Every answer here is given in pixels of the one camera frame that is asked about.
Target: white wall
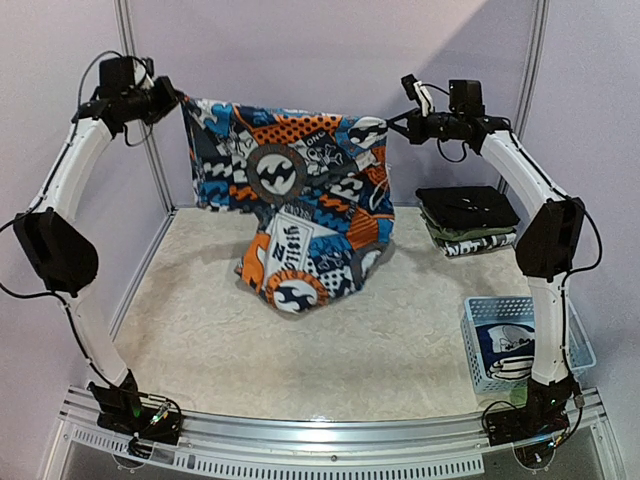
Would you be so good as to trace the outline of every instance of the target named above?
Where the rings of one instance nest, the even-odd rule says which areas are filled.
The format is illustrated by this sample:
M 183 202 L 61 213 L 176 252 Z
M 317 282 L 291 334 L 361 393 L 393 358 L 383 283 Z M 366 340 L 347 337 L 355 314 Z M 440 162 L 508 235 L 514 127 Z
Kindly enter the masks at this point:
M 385 118 L 414 108 L 400 78 L 484 82 L 489 111 L 514 116 L 536 0 L 136 0 L 137 49 L 187 94 L 261 106 Z M 447 101 L 436 96 L 440 108 Z M 174 199 L 192 204 L 179 112 L 156 128 Z M 459 145 L 447 145 L 451 157 Z M 430 142 L 390 135 L 392 195 L 420 186 L 492 184 L 474 155 L 447 164 Z
M 0 18 L 0 223 L 24 211 L 52 165 L 89 61 L 119 49 L 112 2 L 2 2 Z M 97 72 L 88 78 L 93 90 Z M 97 293 L 111 318 L 163 219 L 142 148 L 118 139 L 99 160 L 81 201 L 79 229 L 100 255 Z M 0 280 L 42 290 L 11 230 L 0 236 Z M 85 369 L 52 300 L 0 294 L 0 478 L 35 479 L 53 420 Z
M 640 472 L 640 3 L 551 2 L 543 61 L 525 134 L 527 148 L 581 196 L 602 233 L 595 272 L 577 275 L 572 298 L 598 357 L 599 387 L 629 478 Z M 590 263 L 588 226 L 576 264 Z

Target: cloth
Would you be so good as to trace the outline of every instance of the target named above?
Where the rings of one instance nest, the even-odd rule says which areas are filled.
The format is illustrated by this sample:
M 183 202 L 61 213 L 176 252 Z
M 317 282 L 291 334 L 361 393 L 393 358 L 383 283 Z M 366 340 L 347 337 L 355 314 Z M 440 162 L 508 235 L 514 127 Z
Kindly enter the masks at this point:
M 416 196 L 443 228 L 505 228 L 520 221 L 506 195 L 493 187 L 419 188 Z
M 495 248 L 513 245 L 516 241 L 515 233 L 503 235 L 490 235 L 488 237 L 477 238 L 475 240 L 465 240 L 464 242 L 446 242 L 440 239 L 433 239 L 435 245 L 442 250 L 447 257 L 457 257 L 470 253 L 480 253 Z
M 498 323 L 476 327 L 489 378 L 522 380 L 531 375 L 535 331 L 529 325 Z
M 508 233 L 515 232 L 514 227 L 485 227 L 470 230 L 453 230 L 451 228 L 444 228 L 436 223 L 436 221 L 429 214 L 429 211 L 423 205 L 420 206 L 420 210 L 422 212 L 422 218 L 424 219 L 425 225 L 427 226 L 431 237 L 447 242 L 464 242 L 466 240 L 477 240 L 479 238 L 488 237 L 491 235 L 506 235 Z
M 387 125 L 185 97 L 196 204 L 259 220 L 236 273 L 301 312 L 362 289 L 394 224 Z

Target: light blue plastic basket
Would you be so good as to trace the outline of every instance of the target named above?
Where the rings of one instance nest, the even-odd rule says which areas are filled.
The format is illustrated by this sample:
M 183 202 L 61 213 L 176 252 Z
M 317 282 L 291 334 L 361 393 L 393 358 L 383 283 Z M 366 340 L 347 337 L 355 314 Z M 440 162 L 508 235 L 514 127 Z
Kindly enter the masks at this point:
M 532 298 L 470 297 L 465 300 L 465 315 L 461 324 L 462 336 L 473 389 L 477 394 L 511 390 L 527 383 L 527 379 L 509 381 L 487 377 L 476 327 L 493 323 L 519 323 L 535 328 Z M 569 340 L 571 371 L 577 377 L 596 364 L 596 357 L 571 302 L 569 302 Z

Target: beige table surface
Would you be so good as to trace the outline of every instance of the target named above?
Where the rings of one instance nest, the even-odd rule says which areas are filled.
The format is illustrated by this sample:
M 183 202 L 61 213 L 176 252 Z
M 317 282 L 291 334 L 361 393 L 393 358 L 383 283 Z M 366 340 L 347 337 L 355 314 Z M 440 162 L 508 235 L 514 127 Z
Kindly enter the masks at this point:
M 482 410 L 460 320 L 470 296 L 527 295 L 511 248 L 448 259 L 419 210 L 355 295 L 281 314 L 233 273 L 251 215 L 180 210 L 116 346 L 140 389 L 185 409 L 271 419 L 392 420 Z

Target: blue and orange fabric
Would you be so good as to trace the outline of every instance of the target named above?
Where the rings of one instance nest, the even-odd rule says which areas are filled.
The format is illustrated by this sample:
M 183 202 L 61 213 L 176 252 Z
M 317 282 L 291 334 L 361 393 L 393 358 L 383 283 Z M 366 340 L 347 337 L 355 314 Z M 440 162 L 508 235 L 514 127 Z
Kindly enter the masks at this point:
M 259 219 L 236 268 L 251 288 L 294 313 L 362 289 L 393 231 L 384 120 L 189 97 L 182 110 L 197 206 Z

